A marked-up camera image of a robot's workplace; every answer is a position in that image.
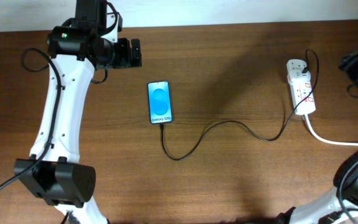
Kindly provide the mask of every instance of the brown wooden surface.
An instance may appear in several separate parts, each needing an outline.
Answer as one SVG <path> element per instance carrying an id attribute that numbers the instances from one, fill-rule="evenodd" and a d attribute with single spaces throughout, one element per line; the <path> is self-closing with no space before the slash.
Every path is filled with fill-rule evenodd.
<path id="1" fill-rule="evenodd" d="M 39 130 L 48 71 L 26 72 L 19 58 L 28 47 L 46 50 L 47 34 L 0 33 L 0 183 L 12 175 L 16 158 L 27 158 Z M 358 49 L 357 21 L 124 29 L 120 35 L 141 40 L 143 67 L 111 70 L 106 83 L 90 86 L 80 133 L 80 162 L 96 169 L 94 196 L 112 222 L 275 217 L 327 191 L 336 169 L 357 150 L 319 142 L 295 116 L 276 142 L 225 124 L 189 159 L 173 162 L 160 147 L 159 127 L 150 124 L 147 100 L 149 82 L 170 82 L 174 122 L 165 131 L 174 156 L 225 119 L 271 138 L 292 109 L 286 63 L 310 48 L 321 65 L 317 111 L 310 116 L 315 131 L 358 140 L 358 100 L 347 95 L 350 81 L 337 69 L 343 55 Z M 311 64 L 315 71 L 314 59 Z M 62 218 L 20 182 L 0 193 L 0 223 Z"/>

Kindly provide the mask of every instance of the blue circle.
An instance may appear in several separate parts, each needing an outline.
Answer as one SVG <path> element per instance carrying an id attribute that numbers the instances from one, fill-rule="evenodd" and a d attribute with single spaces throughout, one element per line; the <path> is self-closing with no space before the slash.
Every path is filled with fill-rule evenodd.
<path id="1" fill-rule="evenodd" d="M 156 89 L 153 91 L 152 108 L 157 115 L 164 115 L 168 111 L 168 104 L 165 102 L 165 91 Z"/>

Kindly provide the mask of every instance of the wooden table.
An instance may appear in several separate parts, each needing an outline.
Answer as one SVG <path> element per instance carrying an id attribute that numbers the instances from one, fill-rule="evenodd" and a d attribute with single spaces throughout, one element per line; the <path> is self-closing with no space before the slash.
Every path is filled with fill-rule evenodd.
<path id="1" fill-rule="evenodd" d="M 48 71 L 26 72 L 19 59 L 28 47 L 46 51 L 47 34 L 0 33 L 0 183 L 16 158 L 28 158 L 39 130 Z M 106 83 L 90 86 L 80 133 L 80 162 L 96 169 L 94 197 L 114 223 L 275 217 L 329 190 L 339 165 L 357 150 L 318 141 L 295 116 L 275 142 L 224 124 L 189 159 L 173 162 L 160 146 L 160 128 L 150 124 L 147 100 L 149 82 L 170 82 L 174 122 L 165 134 L 174 156 L 226 119 L 272 138 L 292 110 L 286 63 L 313 49 L 321 66 L 314 129 L 327 139 L 358 141 L 358 100 L 337 69 L 343 55 L 358 50 L 357 21 L 124 29 L 120 36 L 141 40 L 143 67 L 111 70 Z M 45 63 L 38 56 L 28 61 Z M 312 56 L 311 64 L 314 79 Z M 20 182 L 0 193 L 0 223 L 62 218 Z"/>

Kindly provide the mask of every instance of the smartphone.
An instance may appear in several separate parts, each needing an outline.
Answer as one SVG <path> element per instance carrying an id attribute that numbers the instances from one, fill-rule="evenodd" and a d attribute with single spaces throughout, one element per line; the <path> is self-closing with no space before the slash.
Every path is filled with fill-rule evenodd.
<path id="1" fill-rule="evenodd" d="M 160 124 L 172 122 L 172 108 L 167 81 L 148 84 L 150 122 Z"/>

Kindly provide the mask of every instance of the power strip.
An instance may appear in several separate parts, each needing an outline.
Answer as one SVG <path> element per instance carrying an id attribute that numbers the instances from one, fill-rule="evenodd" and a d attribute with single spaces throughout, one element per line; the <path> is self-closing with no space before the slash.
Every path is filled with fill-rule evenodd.
<path id="1" fill-rule="evenodd" d="M 296 107 L 311 92 L 310 72 L 304 71 L 307 64 L 300 59 L 291 59 L 287 63 L 288 83 L 291 87 L 293 107 Z M 295 110 L 297 115 L 310 114 L 316 110 L 313 94 L 305 99 Z"/>

